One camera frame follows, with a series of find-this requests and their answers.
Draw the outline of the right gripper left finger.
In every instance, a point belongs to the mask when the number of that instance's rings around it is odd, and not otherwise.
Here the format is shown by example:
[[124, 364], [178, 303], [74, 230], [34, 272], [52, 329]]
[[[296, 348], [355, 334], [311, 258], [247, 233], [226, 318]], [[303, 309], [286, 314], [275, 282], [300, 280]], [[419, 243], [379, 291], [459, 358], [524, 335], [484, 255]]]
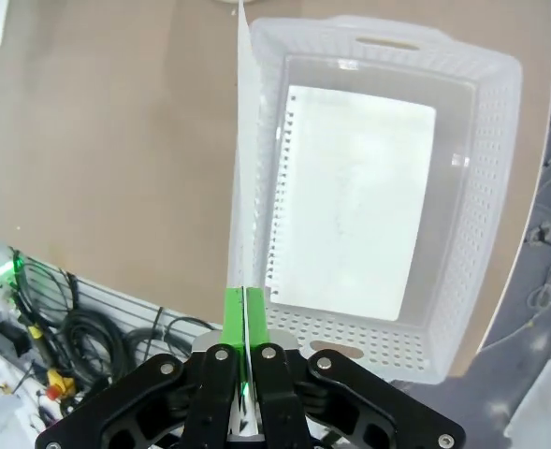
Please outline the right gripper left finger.
[[243, 346], [241, 288], [225, 292], [217, 342], [186, 362], [153, 356], [36, 438], [38, 448], [149, 448], [181, 429], [180, 448], [243, 448], [230, 432]]

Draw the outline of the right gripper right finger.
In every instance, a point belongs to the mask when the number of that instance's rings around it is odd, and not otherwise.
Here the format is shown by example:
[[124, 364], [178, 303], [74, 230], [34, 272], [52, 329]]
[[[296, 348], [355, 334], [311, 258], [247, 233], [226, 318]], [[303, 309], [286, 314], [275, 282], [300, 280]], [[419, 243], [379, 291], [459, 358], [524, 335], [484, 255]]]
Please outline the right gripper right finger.
[[245, 291], [250, 366], [266, 445], [313, 448], [308, 422], [358, 448], [462, 448], [462, 426], [411, 398], [345, 355], [304, 357], [270, 336], [264, 293]]

